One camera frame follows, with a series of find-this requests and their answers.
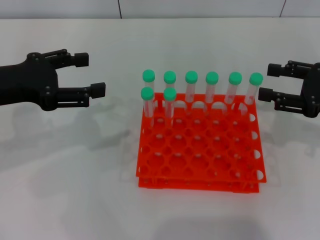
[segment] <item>white wall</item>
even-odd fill
[[[122,17],[279,17],[285,0],[119,0]],[[320,0],[287,0],[282,17],[320,17]],[[0,0],[0,19],[120,18],[118,0]]]
[[[122,17],[279,17],[285,0],[119,0]]]
[[[0,0],[0,18],[120,18],[118,0]]]
[[[320,17],[320,0],[287,0],[283,17]]]

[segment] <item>centrifuge tube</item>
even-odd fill
[[[166,119],[172,119],[175,114],[175,100],[177,92],[174,88],[166,88],[163,92],[164,95],[164,115]]]
[[[224,98],[224,102],[226,104],[232,104],[236,93],[237,93],[237,88],[238,85],[241,83],[242,81],[242,75],[239,72],[232,72],[229,76],[229,86],[228,89],[226,91],[226,95]]]
[[[196,82],[198,81],[198,74],[195,71],[188,71],[185,75],[186,92],[185,101],[191,103],[194,101]]]
[[[210,104],[214,101],[216,84],[219,80],[219,75],[215,71],[208,72],[205,78],[205,102]]]
[[[174,88],[176,82],[176,73],[174,71],[166,71],[163,76],[165,88]]]
[[[147,118],[152,118],[154,116],[154,91],[151,87],[146,86],[141,90],[141,98],[143,99],[143,111]]]
[[[255,72],[252,73],[249,80],[248,91],[246,92],[244,103],[247,105],[251,105],[254,103],[254,99],[256,97],[259,86],[262,84],[264,77],[261,73]]]
[[[150,69],[145,70],[142,74],[144,86],[152,88],[152,91],[155,90],[155,78],[156,78],[155,72]]]

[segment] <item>white table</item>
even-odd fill
[[[269,63],[320,61],[320,19],[0,20],[0,66],[30,52],[88,52],[90,67],[58,70],[61,87],[106,82],[89,108],[0,107],[1,240],[318,240],[320,122],[258,102],[268,183],[259,194],[138,188],[135,177],[145,69],[204,78],[267,75]],[[298,94],[302,81],[266,77]],[[244,94],[243,83],[239,93]]]

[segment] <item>test tube rack hole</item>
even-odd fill
[[[154,96],[152,124],[142,111],[139,187],[259,192],[267,178],[255,102],[242,114],[244,95],[224,104],[225,95],[205,103],[204,94],[185,102],[185,94],[178,93],[168,122],[163,93]]]

